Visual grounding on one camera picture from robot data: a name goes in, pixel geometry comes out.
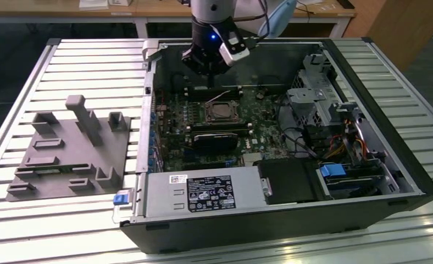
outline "sticker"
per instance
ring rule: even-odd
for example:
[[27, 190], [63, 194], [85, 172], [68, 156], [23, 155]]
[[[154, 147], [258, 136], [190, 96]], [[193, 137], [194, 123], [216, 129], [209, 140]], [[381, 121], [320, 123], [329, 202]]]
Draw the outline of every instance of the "sticker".
[[185, 183], [186, 174], [182, 175], [169, 175], [169, 183]]
[[132, 13], [116, 12], [111, 13], [111, 15], [132, 15]]
[[229, 175], [186, 179], [186, 193], [192, 213], [236, 208], [232, 176]]

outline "blue tab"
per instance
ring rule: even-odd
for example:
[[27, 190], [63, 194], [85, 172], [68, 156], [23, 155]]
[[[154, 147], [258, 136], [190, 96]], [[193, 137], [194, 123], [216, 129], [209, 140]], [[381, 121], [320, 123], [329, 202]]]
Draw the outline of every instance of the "blue tab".
[[324, 177], [345, 176], [345, 169], [341, 164], [326, 164], [321, 167]]
[[113, 197], [113, 205], [128, 205], [128, 194], [116, 194]]

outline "table leg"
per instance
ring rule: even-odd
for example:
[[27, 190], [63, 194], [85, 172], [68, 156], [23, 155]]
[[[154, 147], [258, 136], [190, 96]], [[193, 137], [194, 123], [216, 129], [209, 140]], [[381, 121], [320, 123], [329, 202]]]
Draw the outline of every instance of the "table leg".
[[343, 36], [343, 32], [347, 28], [349, 21], [350, 21], [350, 18], [338, 18], [329, 37], [341, 38]]
[[146, 18], [135, 18], [133, 22], [135, 22], [136, 33], [138, 34], [138, 38], [146, 39], [148, 38], [148, 30], [146, 30], [148, 19]]

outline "motherboard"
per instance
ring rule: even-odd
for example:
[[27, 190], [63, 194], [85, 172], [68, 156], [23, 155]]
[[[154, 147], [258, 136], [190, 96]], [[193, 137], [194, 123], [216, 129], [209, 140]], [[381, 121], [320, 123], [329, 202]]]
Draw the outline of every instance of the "motherboard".
[[252, 166], [285, 158], [276, 119], [278, 95], [264, 89], [196, 87], [157, 100], [164, 171]]

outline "cpu socket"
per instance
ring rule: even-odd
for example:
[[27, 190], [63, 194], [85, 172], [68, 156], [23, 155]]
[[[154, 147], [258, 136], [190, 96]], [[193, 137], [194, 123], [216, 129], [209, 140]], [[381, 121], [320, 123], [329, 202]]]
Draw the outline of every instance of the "cpu socket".
[[237, 116], [238, 103], [229, 102], [209, 102], [205, 104], [205, 120], [208, 123], [238, 123]]

